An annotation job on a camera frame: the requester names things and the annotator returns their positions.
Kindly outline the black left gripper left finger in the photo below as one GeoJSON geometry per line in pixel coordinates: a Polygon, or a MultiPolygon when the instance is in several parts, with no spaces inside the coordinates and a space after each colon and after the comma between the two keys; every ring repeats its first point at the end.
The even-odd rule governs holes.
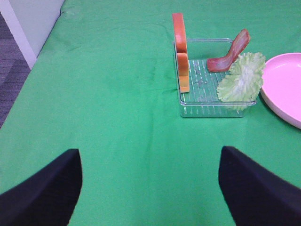
{"type": "Polygon", "coordinates": [[[66,226],[82,188],[78,149],[69,149],[0,196],[2,226],[66,226]]]}

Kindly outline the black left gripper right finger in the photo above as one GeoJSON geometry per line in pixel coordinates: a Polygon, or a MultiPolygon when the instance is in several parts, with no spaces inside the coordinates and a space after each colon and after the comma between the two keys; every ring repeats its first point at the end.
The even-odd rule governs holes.
{"type": "Polygon", "coordinates": [[[299,226],[301,190],[232,146],[224,146],[219,186],[237,226],[299,226]]]}

